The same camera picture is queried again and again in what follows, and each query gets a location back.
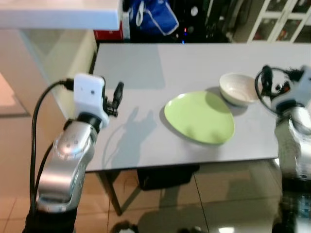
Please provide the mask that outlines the green round plate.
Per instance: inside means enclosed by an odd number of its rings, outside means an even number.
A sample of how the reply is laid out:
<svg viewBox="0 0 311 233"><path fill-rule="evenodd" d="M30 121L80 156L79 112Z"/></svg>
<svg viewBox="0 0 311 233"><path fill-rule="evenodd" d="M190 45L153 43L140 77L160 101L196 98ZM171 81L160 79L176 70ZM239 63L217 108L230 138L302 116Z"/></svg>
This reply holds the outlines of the green round plate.
<svg viewBox="0 0 311 233"><path fill-rule="evenodd" d="M183 136L205 144L222 144L235 135L236 123L230 108L215 93L193 91L164 105L167 122Z"/></svg>

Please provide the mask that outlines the black box under table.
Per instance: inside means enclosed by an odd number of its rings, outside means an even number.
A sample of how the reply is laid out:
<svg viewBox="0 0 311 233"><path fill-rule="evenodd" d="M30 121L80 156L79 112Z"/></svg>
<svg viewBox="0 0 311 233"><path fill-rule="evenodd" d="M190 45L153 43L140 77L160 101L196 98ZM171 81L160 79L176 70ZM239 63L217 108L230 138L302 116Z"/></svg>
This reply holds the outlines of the black box under table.
<svg viewBox="0 0 311 233"><path fill-rule="evenodd" d="M200 165L137 169L138 186L144 191L173 188L190 182Z"/></svg>

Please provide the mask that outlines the blue bag with white trim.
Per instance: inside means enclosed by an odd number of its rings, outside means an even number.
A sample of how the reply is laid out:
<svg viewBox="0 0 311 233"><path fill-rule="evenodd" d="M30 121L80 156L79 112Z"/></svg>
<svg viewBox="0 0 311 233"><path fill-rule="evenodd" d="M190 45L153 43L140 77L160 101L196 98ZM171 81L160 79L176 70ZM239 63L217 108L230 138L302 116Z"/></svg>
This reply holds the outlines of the blue bag with white trim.
<svg viewBox="0 0 311 233"><path fill-rule="evenodd" d="M169 0L131 0L129 24L141 33L166 36L177 30L179 21Z"/></svg>

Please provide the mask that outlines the white counter top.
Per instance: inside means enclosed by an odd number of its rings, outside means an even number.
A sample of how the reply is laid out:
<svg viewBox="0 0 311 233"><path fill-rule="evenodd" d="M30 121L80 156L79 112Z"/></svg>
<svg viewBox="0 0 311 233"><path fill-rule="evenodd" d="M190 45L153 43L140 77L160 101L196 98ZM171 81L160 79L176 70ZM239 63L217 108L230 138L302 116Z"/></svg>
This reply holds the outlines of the white counter top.
<svg viewBox="0 0 311 233"><path fill-rule="evenodd" d="M116 30L123 0L0 0L0 29Z"/></svg>

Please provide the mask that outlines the black computer case with lights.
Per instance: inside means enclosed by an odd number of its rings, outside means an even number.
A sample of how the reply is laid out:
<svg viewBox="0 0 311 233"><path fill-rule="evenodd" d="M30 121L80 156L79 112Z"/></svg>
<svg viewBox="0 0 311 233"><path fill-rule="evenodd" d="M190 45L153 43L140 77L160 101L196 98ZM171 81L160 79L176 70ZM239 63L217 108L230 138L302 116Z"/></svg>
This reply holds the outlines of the black computer case with lights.
<svg viewBox="0 0 311 233"><path fill-rule="evenodd" d="M231 0L177 0L181 44L219 44L231 40L224 33L224 23Z"/></svg>

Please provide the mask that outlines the white ceramic bowl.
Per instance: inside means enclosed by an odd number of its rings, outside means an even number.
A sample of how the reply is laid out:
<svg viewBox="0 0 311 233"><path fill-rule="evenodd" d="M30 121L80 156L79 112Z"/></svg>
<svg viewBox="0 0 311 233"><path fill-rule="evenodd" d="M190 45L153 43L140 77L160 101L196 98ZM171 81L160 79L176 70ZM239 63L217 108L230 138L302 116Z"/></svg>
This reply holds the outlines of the white ceramic bowl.
<svg viewBox="0 0 311 233"><path fill-rule="evenodd" d="M240 73L220 76L219 89L224 99L234 106L249 106L259 98L255 91L255 79Z"/></svg>

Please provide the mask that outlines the white glass-door cabinet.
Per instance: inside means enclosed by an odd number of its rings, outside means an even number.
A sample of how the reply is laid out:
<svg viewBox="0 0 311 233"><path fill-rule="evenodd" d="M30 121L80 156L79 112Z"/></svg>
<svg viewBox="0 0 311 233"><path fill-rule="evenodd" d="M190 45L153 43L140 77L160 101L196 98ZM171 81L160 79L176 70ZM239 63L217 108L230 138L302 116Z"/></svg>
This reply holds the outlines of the white glass-door cabinet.
<svg viewBox="0 0 311 233"><path fill-rule="evenodd" d="M247 42L289 42L310 29L311 0L262 0Z"/></svg>

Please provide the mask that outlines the red box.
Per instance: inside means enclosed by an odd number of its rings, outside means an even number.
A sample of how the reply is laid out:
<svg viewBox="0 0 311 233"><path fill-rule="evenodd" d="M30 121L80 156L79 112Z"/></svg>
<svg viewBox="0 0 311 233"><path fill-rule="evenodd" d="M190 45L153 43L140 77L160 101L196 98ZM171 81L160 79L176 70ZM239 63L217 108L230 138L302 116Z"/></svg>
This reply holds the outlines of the red box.
<svg viewBox="0 0 311 233"><path fill-rule="evenodd" d="M111 30L94 30L95 38L97 41L122 41L124 40L123 31L117 29Z"/></svg>

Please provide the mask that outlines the dark metal table leg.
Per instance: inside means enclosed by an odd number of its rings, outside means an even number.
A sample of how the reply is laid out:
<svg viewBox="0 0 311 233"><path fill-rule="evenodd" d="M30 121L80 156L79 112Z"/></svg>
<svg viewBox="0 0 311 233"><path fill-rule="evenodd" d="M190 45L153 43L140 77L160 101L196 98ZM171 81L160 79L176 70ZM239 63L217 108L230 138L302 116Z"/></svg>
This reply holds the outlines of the dark metal table leg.
<svg viewBox="0 0 311 233"><path fill-rule="evenodd" d="M122 208L120 202L118 200L118 196L116 195L116 191L114 188L114 182L118 177L120 171L99 171L96 172L96 175L100 179L100 182L103 185L103 189L105 190L107 197L111 202L111 206L113 207L117 216L122 215Z"/></svg>

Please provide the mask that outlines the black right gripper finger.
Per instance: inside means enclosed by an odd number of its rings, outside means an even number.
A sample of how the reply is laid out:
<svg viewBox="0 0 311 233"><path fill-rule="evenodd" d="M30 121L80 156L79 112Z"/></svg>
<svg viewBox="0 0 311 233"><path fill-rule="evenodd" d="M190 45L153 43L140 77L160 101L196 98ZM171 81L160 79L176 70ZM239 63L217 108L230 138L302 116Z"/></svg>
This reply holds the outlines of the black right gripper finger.
<svg viewBox="0 0 311 233"><path fill-rule="evenodd" d="M264 65L261 70L261 93L263 96L273 95L273 69L269 65Z"/></svg>

